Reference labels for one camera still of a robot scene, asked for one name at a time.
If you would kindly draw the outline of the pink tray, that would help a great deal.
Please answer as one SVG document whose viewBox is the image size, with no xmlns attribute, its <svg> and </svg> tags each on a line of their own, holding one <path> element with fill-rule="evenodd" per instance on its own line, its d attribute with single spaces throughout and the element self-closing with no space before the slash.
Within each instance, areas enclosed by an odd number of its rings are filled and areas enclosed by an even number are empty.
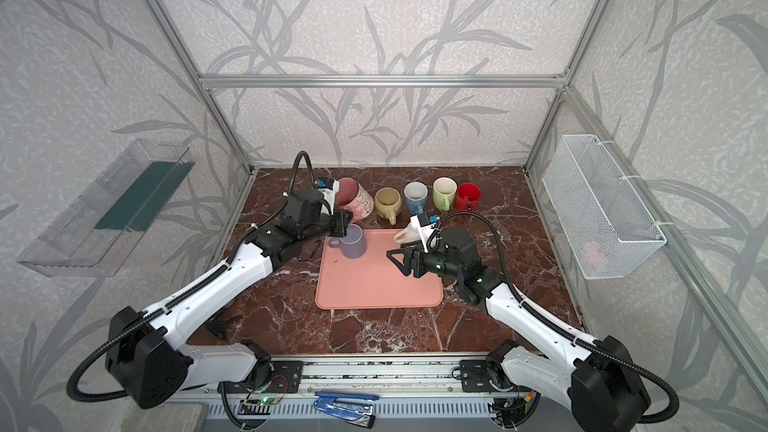
<svg viewBox="0 0 768 432">
<path fill-rule="evenodd" d="M 435 307 L 443 300 L 436 275 L 404 276 L 386 257 L 397 248 L 395 229 L 367 229 L 366 253 L 349 259 L 327 238 L 323 247 L 316 305 L 325 310 Z"/>
</svg>

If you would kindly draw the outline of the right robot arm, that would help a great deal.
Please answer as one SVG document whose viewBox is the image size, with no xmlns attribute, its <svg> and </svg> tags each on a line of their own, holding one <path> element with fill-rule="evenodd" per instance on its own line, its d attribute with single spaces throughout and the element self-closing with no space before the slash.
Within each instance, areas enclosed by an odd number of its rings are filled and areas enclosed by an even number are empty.
<svg viewBox="0 0 768 432">
<path fill-rule="evenodd" d="M 638 424 L 673 418 L 677 392 L 632 360 L 612 336 L 580 331 L 525 296 L 503 270 L 484 264 L 463 227 L 400 231 L 389 260 L 406 276 L 427 273 L 454 279 L 467 303 L 507 325 L 535 347 L 514 346 L 500 368 L 511 384 L 527 387 L 570 410 L 585 431 L 630 431 Z"/>
</svg>

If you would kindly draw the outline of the blue mug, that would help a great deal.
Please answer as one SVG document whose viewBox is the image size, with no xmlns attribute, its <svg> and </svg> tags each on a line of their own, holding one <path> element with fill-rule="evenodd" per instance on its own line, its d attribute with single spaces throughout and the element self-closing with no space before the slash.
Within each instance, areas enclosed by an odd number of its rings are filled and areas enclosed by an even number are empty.
<svg viewBox="0 0 768 432">
<path fill-rule="evenodd" d="M 410 182 L 404 187 L 403 192 L 406 207 L 411 215 L 418 215 L 426 211 L 429 189 L 424 183 Z"/>
</svg>

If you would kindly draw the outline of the red mug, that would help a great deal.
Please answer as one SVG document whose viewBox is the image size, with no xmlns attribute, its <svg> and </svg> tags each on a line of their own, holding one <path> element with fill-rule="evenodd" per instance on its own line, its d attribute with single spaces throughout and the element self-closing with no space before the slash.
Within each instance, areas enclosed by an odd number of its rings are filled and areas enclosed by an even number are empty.
<svg viewBox="0 0 768 432">
<path fill-rule="evenodd" d="M 460 184 L 455 196 L 456 210 L 476 212 L 481 197 L 482 189 L 478 185 L 471 182 Z"/>
</svg>

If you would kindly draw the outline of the light green mug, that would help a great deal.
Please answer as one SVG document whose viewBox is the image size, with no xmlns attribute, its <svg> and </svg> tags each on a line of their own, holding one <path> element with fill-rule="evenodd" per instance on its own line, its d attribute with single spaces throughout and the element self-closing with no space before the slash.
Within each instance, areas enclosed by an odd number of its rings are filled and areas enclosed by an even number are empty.
<svg viewBox="0 0 768 432">
<path fill-rule="evenodd" d="M 454 204 L 458 185 L 449 177 L 439 177 L 433 182 L 432 200 L 434 207 L 448 212 Z"/>
</svg>

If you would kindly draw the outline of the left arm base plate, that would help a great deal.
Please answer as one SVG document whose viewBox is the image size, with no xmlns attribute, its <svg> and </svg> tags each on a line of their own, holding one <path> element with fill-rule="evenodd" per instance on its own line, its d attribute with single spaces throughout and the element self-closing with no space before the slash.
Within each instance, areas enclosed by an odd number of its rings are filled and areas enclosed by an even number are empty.
<svg viewBox="0 0 768 432">
<path fill-rule="evenodd" d="M 299 360 L 275 361 L 267 382 L 259 389 L 260 393 L 296 394 L 302 378 L 304 363 Z"/>
</svg>

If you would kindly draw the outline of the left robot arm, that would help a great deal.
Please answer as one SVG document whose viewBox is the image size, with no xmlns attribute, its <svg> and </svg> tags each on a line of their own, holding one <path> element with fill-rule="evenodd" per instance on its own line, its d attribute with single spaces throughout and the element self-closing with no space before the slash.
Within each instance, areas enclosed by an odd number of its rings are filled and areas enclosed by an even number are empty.
<svg viewBox="0 0 768 432">
<path fill-rule="evenodd" d="M 289 192 L 275 223 L 251 225 L 231 254 L 199 278 L 147 308 L 115 314 L 109 338 L 78 365 L 66 384 L 74 401 L 131 397 L 142 409 L 177 391 L 212 382 L 241 382 L 256 368 L 252 344 L 191 346 L 188 339 L 213 315 L 301 252 L 305 241 L 342 237 L 353 214 L 335 205 L 329 178 Z"/>
</svg>

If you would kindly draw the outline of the pink patterned mug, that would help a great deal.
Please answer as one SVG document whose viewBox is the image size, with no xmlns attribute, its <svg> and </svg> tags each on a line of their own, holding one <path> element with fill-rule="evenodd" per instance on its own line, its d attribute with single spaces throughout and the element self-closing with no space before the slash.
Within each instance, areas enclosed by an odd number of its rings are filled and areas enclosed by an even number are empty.
<svg viewBox="0 0 768 432">
<path fill-rule="evenodd" d="M 374 211 L 374 200 L 365 188 L 354 178 L 342 177 L 338 180 L 339 191 L 335 195 L 335 205 L 353 214 L 353 222 L 367 218 Z"/>
</svg>

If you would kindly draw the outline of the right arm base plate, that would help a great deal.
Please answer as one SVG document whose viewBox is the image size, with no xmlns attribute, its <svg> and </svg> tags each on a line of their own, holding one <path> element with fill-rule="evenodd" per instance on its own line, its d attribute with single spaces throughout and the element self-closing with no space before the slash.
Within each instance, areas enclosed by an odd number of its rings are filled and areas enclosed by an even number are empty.
<svg viewBox="0 0 768 432">
<path fill-rule="evenodd" d="M 485 360 L 461 360 L 459 365 L 451 370 L 451 377 L 461 383 L 464 393 L 497 392 L 490 381 L 488 364 Z"/>
</svg>

